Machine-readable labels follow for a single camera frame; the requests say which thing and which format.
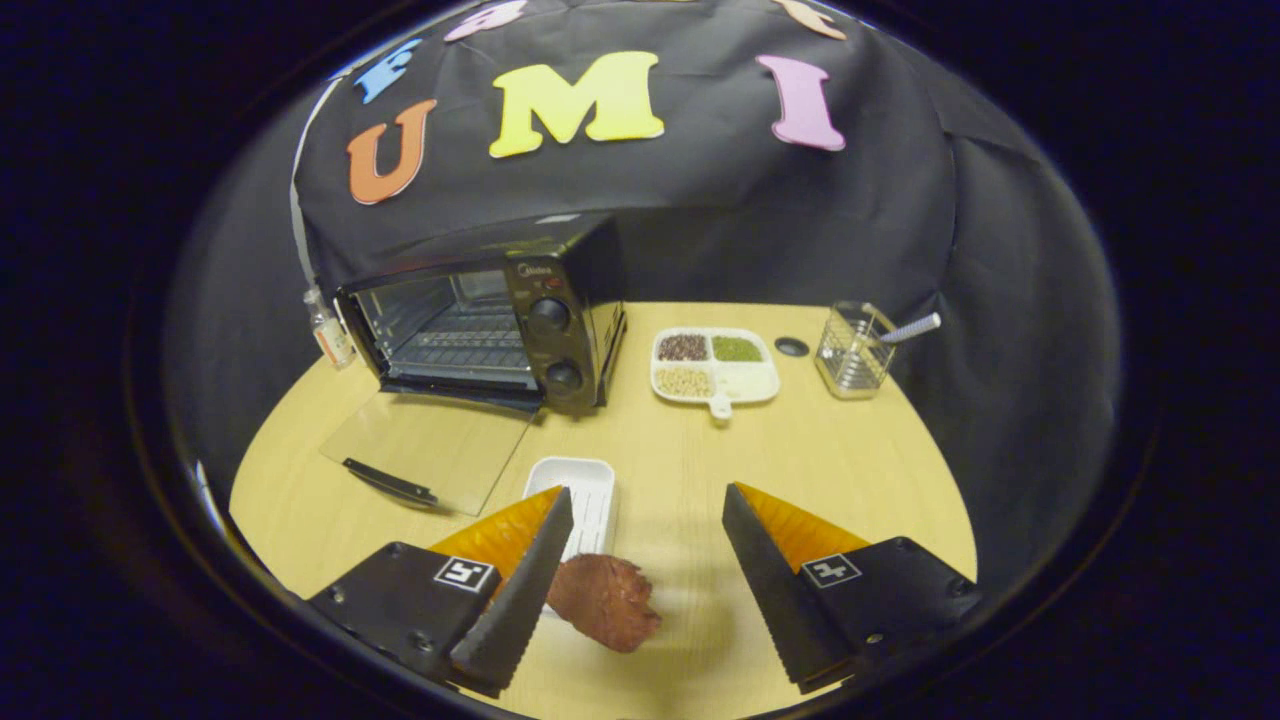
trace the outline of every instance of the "pink letter i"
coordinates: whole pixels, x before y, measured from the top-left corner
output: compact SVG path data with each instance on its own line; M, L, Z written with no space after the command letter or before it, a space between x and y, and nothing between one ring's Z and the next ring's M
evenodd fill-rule
M831 77L826 70L776 55L756 55L755 61L769 68L778 85L782 119L773 123L778 140L833 152L845 149L845 136L831 127L827 99L822 95L822 82Z

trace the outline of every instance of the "screw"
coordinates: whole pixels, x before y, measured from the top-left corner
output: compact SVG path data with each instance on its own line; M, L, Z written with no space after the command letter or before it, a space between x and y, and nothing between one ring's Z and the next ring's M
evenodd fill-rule
M419 652L431 652L435 650L435 643L431 642L431 638L419 632L410 633L408 642L413 646L413 650Z
M951 580L950 583L947 583L947 593L951 597L960 597L963 594L968 594L969 591L972 591L972 589L973 589L973 583L970 583L969 580L966 580L964 578L956 578L956 579Z

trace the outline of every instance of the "metal utensil holder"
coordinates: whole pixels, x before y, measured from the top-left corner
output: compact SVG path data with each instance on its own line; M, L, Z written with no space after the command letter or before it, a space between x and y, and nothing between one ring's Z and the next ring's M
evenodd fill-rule
M818 352L814 354L827 389L841 400L874 397L897 350L893 345L879 342L879 337L896 329L870 302L842 301L832 305Z

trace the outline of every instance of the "foam letter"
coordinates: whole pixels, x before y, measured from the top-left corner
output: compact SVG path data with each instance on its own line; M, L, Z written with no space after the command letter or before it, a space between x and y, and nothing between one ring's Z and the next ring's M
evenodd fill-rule
M424 100L396 117L396 124L401 127L401 159L396 169L385 176L378 174L378 138L387 132L387 123L366 129L347 145L351 196L356 202L375 205L399 195L413 182L426 156L426 114L434 108L435 100Z
M791 15L791 19L803 24L804 27L817 32L818 35L826 35L833 40L846 40L847 36L838 29L828 26L832 22L831 15L823 15L818 10L814 10L809 5L800 3L799 0L773 0L782 9Z
M526 1L527 0L513 0L512 3L503 3L502 5L494 5L493 8L485 8L484 10L480 10L479 13L462 20L462 24L449 31L449 35L444 36L444 41L453 42L456 40L462 40L463 37L470 37L481 29L502 27L521 15L520 10L524 9Z
M831 127L827 99L822 95L822 82L831 77L826 70L774 55L756 55L755 61L769 68L778 86L782 119L773 123L778 140L831 151L845 149L845 136Z
M404 74L404 65L413 58L413 49L421 42L421 40L410 40L356 79L356 85L365 88L365 105L369 105L374 97L378 97Z
M489 146L489 155L507 158L532 152L543 145L534 131L534 113L561 145L573 140L588 110L595 119L586 137L595 141L646 140L664 128L649 108L649 68L658 64L653 53L609 53L570 85L549 65L529 65L494 78L503 91L502 131Z

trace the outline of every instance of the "oven knob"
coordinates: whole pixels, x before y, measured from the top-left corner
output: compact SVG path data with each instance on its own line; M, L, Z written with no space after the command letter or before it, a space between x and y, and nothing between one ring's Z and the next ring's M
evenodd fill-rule
M547 386L554 392L573 392L582 387L582 373L572 363L554 363L547 368Z
M568 327L568 307L554 297L544 297L529 309L529 329L534 334L557 334Z

